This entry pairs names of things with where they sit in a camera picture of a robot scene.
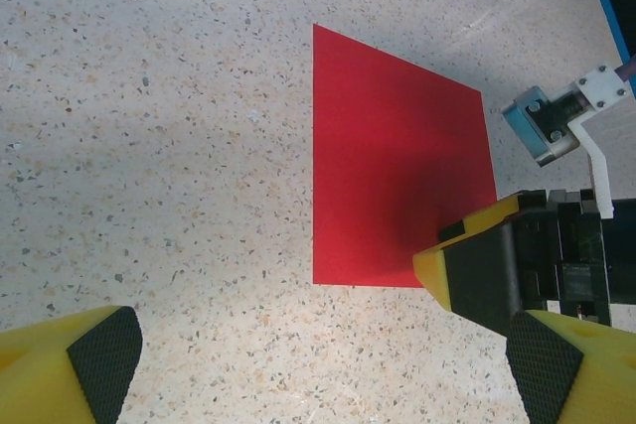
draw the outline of black rubber pad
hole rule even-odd
[[[545,209],[548,201],[546,191],[521,191],[517,196],[517,200],[519,201],[520,211],[529,208]]]
[[[447,246],[444,260],[451,311],[508,336],[510,321],[524,310],[512,224]]]
[[[141,344],[135,311],[122,307],[67,349],[96,424],[117,422]]]
[[[554,424],[583,353],[528,313],[513,318],[506,356],[532,424]]]
[[[464,221],[460,220],[440,230],[437,233],[437,241],[445,242],[446,240],[450,240],[451,238],[458,237],[459,235],[463,235],[464,233],[466,233],[466,228],[464,227]]]

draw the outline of white bracket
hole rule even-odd
[[[578,90],[589,101],[589,106],[583,114],[572,119],[567,127],[587,151],[592,186],[600,217],[613,218],[614,205],[609,187],[607,161],[603,152],[583,128],[582,123],[627,97],[628,87],[614,69],[605,63],[575,81],[570,86],[570,90]]]

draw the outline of red square sheet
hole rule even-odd
[[[314,26],[314,283],[420,287],[412,256],[494,201],[479,91]]]

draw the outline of terrazzo floor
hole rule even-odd
[[[499,111],[618,63],[598,0],[0,0],[0,329],[134,306],[123,424],[526,422],[501,337],[311,285],[314,23],[480,89],[500,197],[588,186]],[[590,128],[616,197],[626,103]]]

